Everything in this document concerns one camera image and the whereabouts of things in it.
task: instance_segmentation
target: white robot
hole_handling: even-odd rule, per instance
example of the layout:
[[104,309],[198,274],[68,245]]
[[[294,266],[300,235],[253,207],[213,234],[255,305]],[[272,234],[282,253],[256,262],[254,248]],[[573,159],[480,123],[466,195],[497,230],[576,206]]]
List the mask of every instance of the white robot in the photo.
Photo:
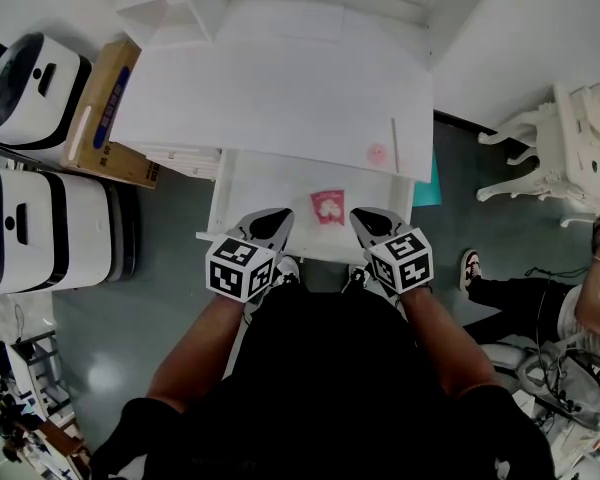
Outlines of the white robot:
[[[240,302],[262,294],[273,282],[293,218],[289,208],[261,210],[218,236],[205,257],[207,288]],[[403,293],[433,279],[431,246],[420,229],[379,208],[355,208],[349,218],[375,277],[388,290]]]

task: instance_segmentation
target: white drawer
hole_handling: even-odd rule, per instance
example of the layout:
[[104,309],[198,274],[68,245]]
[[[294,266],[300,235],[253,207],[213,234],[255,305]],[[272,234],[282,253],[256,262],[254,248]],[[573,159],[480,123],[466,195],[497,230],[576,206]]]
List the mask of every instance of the white drawer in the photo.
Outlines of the white drawer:
[[218,177],[218,171],[211,169],[201,169],[199,167],[182,167],[178,165],[162,164],[167,169],[179,172],[190,178],[202,178],[207,180],[215,180]]
[[[310,195],[344,190],[345,226],[321,226]],[[226,150],[211,203],[206,232],[212,241],[245,215],[265,208],[291,208],[295,223],[285,252],[294,256],[349,264],[364,264],[363,250],[349,223],[349,212],[360,206],[395,211],[409,223],[414,182],[402,176],[314,160],[265,153]]]

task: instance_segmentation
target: black and white marker cube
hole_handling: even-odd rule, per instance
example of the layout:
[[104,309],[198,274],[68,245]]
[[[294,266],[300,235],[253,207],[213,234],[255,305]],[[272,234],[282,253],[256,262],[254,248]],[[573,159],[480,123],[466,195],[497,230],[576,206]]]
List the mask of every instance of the black and white marker cube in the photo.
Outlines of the black and white marker cube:
[[247,302],[273,280],[276,251],[219,235],[205,256],[207,288]]
[[420,229],[412,229],[369,249],[376,279],[403,293],[433,279],[431,246]]

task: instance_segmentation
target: black pants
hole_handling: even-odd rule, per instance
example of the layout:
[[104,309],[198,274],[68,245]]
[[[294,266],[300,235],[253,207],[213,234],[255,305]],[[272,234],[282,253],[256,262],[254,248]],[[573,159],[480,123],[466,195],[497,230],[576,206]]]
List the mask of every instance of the black pants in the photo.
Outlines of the black pants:
[[[493,343],[517,334],[536,340],[536,326],[540,344],[559,341],[558,316],[565,297],[573,286],[540,278],[488,281],[475,278],[469,286],[469,300],[500,310],[493,316],[466,325],[464,329],[478,343]],[[540,302],[542,310],[538,319]]]

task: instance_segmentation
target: pink sticker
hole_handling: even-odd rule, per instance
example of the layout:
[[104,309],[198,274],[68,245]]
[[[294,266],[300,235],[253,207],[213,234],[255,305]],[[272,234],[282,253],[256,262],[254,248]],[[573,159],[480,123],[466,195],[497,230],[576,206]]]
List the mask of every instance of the pink sticker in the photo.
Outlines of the pink sticker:
[[384,165],[387,161],[387,148],[384,144],[372,144],[367,150],[367,160],[373,165]]
[[311,194],[313,211],[320,224],[337,222],[344,226],[344,190],[325,190]]

